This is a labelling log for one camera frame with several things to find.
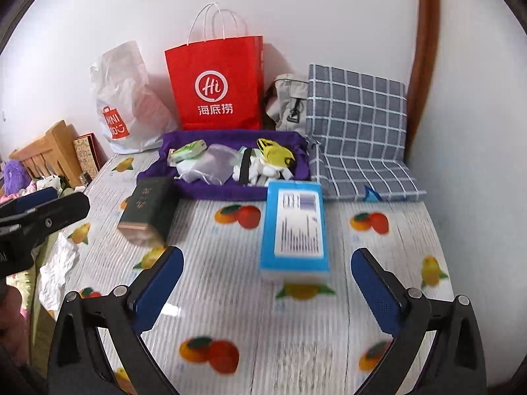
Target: yellow lemon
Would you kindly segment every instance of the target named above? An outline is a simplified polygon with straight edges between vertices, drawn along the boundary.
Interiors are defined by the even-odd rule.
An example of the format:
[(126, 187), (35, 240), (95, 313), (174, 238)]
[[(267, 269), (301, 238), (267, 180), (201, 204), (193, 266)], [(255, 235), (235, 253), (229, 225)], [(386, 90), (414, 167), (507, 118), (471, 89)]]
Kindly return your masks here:
[(421, 289), (423, 289), (426, 286), (437, 286), (441, 279), (447, 279), (449, 276), (441, 270), (436, 258), (429, 255), (423, 259), (421, 277), (423, 278)]
[(151, 269), (157, 259), (163, 254), (165, 248), (152, 248), (141, 260), (142, 269)]
[(296, 300), (309, 300), (318, 294), (318, 285), (284, 284), (286, 295)]
[(73, 233), (69, 235), (68, 238), (71, 239), (73, 243), (80, 244), (81, 242), (84, 242), (88, 245), (88, 231), (90, 230), (90, 227), (90, 223), (85, 223), (73, 230)]
[(132, 170), (133, 169), (132, 162), (133, 162), (133, 157), (128, 157), (125, 160), (123, 160), (120, 164), (115, 166), (114, 169), (112, 169), (112, 171), (124, 172), (127, 169)]

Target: wooden frame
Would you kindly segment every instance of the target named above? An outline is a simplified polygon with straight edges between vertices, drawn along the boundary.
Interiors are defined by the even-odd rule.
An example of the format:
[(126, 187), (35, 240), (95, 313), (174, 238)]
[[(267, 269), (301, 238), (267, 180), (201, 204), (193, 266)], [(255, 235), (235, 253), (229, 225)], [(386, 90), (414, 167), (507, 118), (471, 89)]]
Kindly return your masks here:
[(31, 178), (63, 175), (75, 188), (82, 185), (79, 179), (82, 170), (73, 147), (74, 139), (66, 122), (61, 120), (43, 137), (20, 150), (14, 150), (9, 158), (21, 161)]
[(439, 42), (440, 16), (441, 0), (419, 0), (415, 58), (406, 96), (408, 122), (405, 161), (408, 161), (430, 90)]

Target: orange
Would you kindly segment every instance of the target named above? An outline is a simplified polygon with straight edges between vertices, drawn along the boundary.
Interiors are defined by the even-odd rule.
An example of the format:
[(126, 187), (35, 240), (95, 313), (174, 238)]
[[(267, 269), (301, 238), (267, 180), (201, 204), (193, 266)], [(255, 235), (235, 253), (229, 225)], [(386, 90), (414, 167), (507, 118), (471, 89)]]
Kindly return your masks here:
[(358, 232), (365, 232), (370, 230), (370, 227), (372, 226), (370, 217), (370, 214), (367, 212), (357, 214), (351, 220), (349, 220), (349, 225)]
[(373, 230), (379, 234), (386, 234), (389, 231), (388, 218), (380, 212), (374, 212), (370, 215), (370, 223), (372, 224)]
[(238, 211), (241, 205), (230, 205), (220, 209), (214, 214), (214, 221), (219, 224), (231, 224), (238, 219)]
[(359, 369), (361, 371), (369, 372), (377, 367), (380, 359), (383, 357), (385, 352), (388, 350), (390, 342), (381, 341), (375, 346), (372, 346), (364, 355), (359, 359)]
[(235, 373), (240, 361), (238, 348), (228, 340), (216, 340), (210, 344), (209, 364), (221, 375)]
[(183, 359), (189, 362), (206, 362), (211, 342), (212, 339), (210, 337), (196, 337), (194, 339), (186, 340), (181, 343), (179, 354)]
[(127, 206), (127, 204), (128, 204), (128, 199), (129, 199), (129, 198), (130, 198), (130, 196), (128, 196), (125, 200), (123, 200), (123, 201), (121, 202), (121, 204), (119, 205), (119, 209), (120, 209), (121, 211), (124, 211), (124, 210), (126, 209), (126, 206)]
[(242, 206), (238, 211), (238, 222), (243, 228), (257, 228), (260, 224), (260, 216), (260, 209), (255, 206)]
[(81, 299), (91, 299), (94, 297), (101, 297), (101, 293), (98, 291), (93, 291), (93, 288), (90, 286), (83, 289), (79, 294), (81, 294)]

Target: gray backpack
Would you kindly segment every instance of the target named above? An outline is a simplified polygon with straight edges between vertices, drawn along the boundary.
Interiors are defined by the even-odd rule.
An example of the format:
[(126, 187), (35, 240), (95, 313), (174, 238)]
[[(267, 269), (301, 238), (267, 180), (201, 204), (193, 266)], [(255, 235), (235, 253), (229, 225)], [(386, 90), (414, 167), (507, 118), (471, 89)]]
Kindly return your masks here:
[(300, 74), (278, 76), (265, 92), (267, 115), (276, 123), (276, 130), (306, 135), (308, 78)]

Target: blue box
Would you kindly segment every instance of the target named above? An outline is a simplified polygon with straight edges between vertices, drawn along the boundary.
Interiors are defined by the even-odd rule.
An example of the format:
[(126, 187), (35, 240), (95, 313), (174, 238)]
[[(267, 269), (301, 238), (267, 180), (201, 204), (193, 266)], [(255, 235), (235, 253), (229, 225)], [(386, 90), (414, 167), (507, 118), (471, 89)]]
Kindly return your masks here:
[(271, 281), (327, 282), (329, 259), (320, 185), (269, 183), (260, 270)]

